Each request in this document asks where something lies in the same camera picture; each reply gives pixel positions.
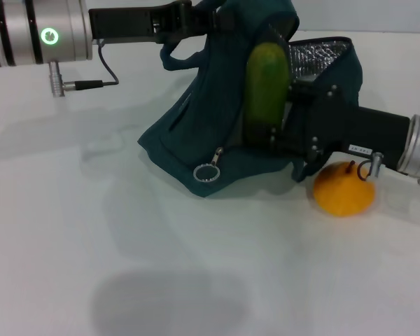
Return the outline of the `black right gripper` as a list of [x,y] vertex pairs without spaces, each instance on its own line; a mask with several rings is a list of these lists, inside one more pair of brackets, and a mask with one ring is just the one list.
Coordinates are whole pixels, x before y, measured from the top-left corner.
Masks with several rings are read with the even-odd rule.
[[400,157],[410,128],[410,119],[349,103],[337,87],[318,87],[292,80],[288,102],[310,102],[302,133],[272,128],[269,148],[277,155],[314,161],[324,153],[356,153],[368,157],[381,153]]

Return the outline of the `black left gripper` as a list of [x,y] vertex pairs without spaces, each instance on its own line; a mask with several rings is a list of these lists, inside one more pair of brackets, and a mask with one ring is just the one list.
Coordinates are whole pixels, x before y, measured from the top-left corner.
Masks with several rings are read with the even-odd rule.
[[200,9],[191,1],[174,1],[161,7],[93,8],[88,15],[92,39],[107,43],[176,43],[235,29],[232,13]]

